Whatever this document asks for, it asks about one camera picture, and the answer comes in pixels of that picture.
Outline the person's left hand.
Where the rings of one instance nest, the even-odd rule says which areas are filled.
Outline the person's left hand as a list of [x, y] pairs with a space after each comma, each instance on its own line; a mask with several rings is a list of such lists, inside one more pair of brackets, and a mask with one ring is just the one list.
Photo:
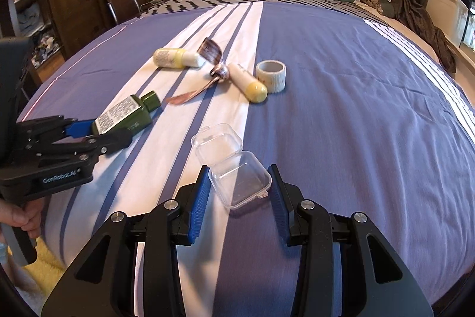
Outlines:
[[41, 214], [45, 200], [39, 198], [18, 207], [0, 200], [0, 222], [11, 227], [19, 227], [26, 231], [29, 238], [36, 239], [41, 234]]

